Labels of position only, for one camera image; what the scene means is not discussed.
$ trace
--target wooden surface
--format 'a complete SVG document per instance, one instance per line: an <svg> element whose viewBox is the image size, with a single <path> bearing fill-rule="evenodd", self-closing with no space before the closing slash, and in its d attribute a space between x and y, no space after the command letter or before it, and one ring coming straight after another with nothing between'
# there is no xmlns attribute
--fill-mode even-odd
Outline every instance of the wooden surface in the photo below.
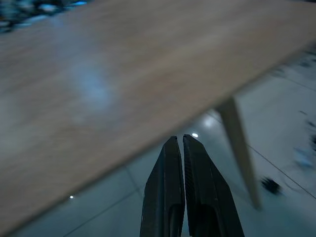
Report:
<svg viewBox="0 0 316 237"><path fill-rule="evenodd" d="M315 22L289 0L95 0L0 36L0 235L302 49Z"/></svg>
<svg viewBox="0 0 316 237"><path fill-rule="evenodd" d="M258 190L258 181L253 169L251 155L248 150L248 142L244 134L242 121L239 115L238 106L232 96L224 101L218 108L223 126L228 137L229 143L234 153L236 163L239 167L250 199L254 208L260 210L262 203Z"/></svg>

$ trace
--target floor tile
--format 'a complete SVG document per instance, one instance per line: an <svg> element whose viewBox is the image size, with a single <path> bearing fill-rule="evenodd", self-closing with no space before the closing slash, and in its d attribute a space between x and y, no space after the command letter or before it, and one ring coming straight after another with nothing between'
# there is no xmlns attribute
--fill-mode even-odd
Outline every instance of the floor tile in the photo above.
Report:
<svg viewBox="0 0 316 237"><path fill-rule="evenodd" d="M184 134L193 135L199 141L212 141L217 139L218 135L222 133L221 127L219 127L219 119L220 115L216 112L206 113L194 120L189 126L180 130L177 135L180 136L181 142Z"/></svg>
<svg viewBox="0 0 316 237"><path fill-rule="evenodd" d="M299 58L289 62L284 69L291 70L294 77L290 80L316 90L316 48L310 53L302 53Z"/></svg>
<svg viewBox="0 0 316 237"><path fill-rule="evenodd" d="M62 237L135 190L126 170L105 177L28 224L16 237Z"/></svg>
<svg viewBox="0 0 316 237"><path fill-rule="evenodd" d="M134 193L66 236L138 237L140 233L141 216L142 201L138 193Z"/></svg>
<svg viewBox="0 0 316 237"><path fill-rule="evenodd" d="M282 195L275 196L260 187L263 209L257 211L250 202L236 195L233 191L245 236L257 237L312 237L316 235L316 200L307 193L300 193L288 188L282 182L283 174L268 161L256 157L254 164L258 175L268 176L282 187ZM287 179L291 187L298 189L295 183Z"/></svg>
<svg viewBox="0 0 316 237"><path fill-rule="evenodd" d="M306 119L316 113L314 101L316 92L300 87L244 124L250 145L303 186L306 182L316 186L313 173L299 172L295 164L296 148L311 152Z"/></svg>
<svg viewBox="0 0 316 237"><path fill-rule="evenodd" d="M244 121L252 118L263 108L273 104L287 93L299 88L297 84L284 77L284 75L269 73L236 95L240 115Z"/></svg>

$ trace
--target table leg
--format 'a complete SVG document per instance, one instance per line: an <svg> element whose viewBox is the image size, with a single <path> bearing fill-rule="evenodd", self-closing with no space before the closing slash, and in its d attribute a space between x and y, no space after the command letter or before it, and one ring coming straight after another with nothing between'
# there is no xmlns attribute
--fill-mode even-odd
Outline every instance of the table leg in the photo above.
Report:
<svg viewBox="0 0 316 237"><path fill-rule="evenodd" d="M235 99L233 97L228 99L217 108L217 111L222 117L226 134L253 206L256 209L260 209L261 202L258 194L257 182Z"/></svg>

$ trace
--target wooden table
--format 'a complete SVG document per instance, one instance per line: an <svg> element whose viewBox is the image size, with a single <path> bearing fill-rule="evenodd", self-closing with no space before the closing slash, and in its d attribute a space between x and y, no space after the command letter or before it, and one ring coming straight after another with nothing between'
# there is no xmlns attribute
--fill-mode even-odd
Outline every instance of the wooden table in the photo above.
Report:
<svg viewBox="0 0 316 237"><path fill-rule="evenodd" d="M289 0L96 0L2 35L0 235L212 106L259 207L232 95L315 22L316 4Z"/></svg>

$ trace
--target blue light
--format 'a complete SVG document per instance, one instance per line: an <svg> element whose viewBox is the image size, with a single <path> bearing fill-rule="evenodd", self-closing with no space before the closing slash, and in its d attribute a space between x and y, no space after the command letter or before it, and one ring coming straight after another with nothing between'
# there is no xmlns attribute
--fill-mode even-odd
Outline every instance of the blue light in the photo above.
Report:
<svg viewBox="0 0 316 237"><path fill-rule="evenodd" d="M73 3L73 5L85 5L85 4L87 4L86 1L77 1L77 2Z"/></svg>

